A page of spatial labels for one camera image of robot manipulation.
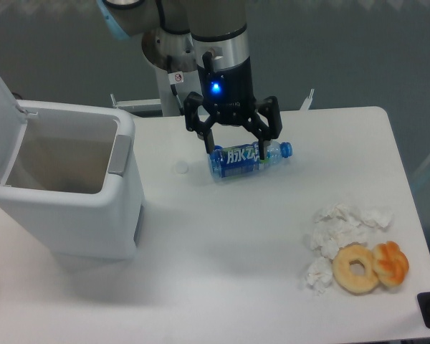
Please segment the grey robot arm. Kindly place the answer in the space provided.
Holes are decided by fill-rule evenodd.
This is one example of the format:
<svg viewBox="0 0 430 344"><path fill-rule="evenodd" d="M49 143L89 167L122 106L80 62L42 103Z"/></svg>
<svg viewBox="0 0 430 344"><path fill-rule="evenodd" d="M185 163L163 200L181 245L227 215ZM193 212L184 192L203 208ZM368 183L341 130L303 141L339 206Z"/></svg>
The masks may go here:
<svg viewBox="0 0 430 344"><path fill-rule="evenodd" d="M245 128L257 139L260 158L279 137L277 98L257 100L244 1L98 1L119 39L142 36L153 66L162 113L182 115L186 128L214 150L214 124Z"/></svg>

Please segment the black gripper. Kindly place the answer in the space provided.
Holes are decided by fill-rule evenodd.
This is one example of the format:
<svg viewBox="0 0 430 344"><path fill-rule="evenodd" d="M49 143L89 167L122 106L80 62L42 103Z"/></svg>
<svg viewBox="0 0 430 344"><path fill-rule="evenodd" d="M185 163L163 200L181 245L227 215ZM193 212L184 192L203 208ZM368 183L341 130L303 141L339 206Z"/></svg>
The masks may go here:
<svg viewBox="0 0 430 344"><path fill-rule="evenodd" d="M190 92L183 101L187 131L195 132L204 141L206 152L212 153L214 123L242 126L257 139L259 157L264 160L270 142L281 133L282 119L275 96L256 101L250 59L217 70L215 58L204 57L198 71L202 94ZM209 114L205 121L199 117L200 107Z"/></svg>

